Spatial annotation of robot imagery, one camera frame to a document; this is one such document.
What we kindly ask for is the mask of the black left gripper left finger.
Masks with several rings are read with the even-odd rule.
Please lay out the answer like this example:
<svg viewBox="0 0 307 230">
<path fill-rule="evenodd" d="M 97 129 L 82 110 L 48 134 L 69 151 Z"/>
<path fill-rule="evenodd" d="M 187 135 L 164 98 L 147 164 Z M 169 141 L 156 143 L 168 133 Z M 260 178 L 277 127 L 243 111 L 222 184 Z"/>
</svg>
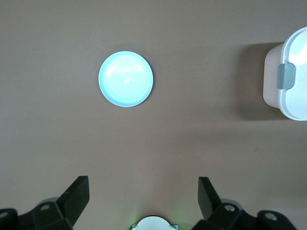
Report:
<svg viewBox="0 0 307 230">
<path fill-rule="evenodd" d="M 0 209 L 0 230 L 73 230 L 89 198 L 89 178 L 79 176 L 60 197 L 45 199 L 25 214 Z"/>
</svg>

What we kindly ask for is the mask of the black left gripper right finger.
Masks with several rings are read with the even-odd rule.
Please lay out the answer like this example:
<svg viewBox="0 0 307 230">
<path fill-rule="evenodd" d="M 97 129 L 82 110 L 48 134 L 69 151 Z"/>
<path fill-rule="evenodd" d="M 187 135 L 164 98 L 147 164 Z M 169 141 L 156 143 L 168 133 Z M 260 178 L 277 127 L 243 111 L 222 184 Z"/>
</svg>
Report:
<svg viewBox="0 0 307 230">
<path fill-rule="evenodd" d="M 191 230 L 297 230 L 279 212 L 263 210 L 254 217 L 239 203 L 221 199 L 208 177 L 198 179 L 198 203 L 203 219 Z"/>
</svg>

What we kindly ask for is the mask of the white lidded storage box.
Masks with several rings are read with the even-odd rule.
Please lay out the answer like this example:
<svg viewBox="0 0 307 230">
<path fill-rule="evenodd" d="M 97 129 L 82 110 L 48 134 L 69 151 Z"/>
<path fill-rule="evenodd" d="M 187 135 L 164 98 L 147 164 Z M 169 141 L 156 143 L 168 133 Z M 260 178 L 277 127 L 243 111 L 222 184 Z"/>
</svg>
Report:
<svg viewBox="0 0 307 230">
<path fill-rule="evenodd" d="M 287 118 L 307 121 L 307 27 L 266 55 L 263 99 Z"/>
</svg>

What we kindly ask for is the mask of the light blue round plate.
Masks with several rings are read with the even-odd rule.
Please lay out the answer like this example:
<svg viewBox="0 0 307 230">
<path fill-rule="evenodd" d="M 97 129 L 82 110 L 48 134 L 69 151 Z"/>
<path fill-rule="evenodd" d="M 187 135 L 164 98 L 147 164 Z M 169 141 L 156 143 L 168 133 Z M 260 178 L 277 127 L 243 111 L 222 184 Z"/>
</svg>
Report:
<svg viewBox="0 0 307 230">
<path fill-rule="evenodd" d="M 150 95 L 153 71 L 145 58 L 131 51 L 119 51 L 101 65 L 98 83 L 104 97 L 119 107 L 134 107 Z"/>
</svg>

